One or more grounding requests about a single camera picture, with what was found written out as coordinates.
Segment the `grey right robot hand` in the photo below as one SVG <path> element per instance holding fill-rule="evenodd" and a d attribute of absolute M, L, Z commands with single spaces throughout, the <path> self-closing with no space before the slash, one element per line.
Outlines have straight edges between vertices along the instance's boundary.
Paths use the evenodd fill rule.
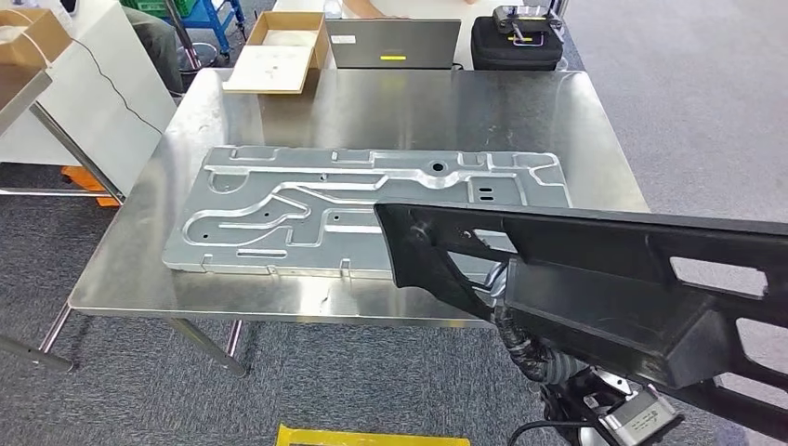
<path fill-rule="evenodd" d="M 495 325 L 510 359 L 531 381 L 557 385 L 589 368 L 585 362 L 547 347 L 530 334 L 515 318 L 515 311 L 505 302 L 507 267 L 495 264 L 484 286 L 494 301 L 492 323 Z"/>

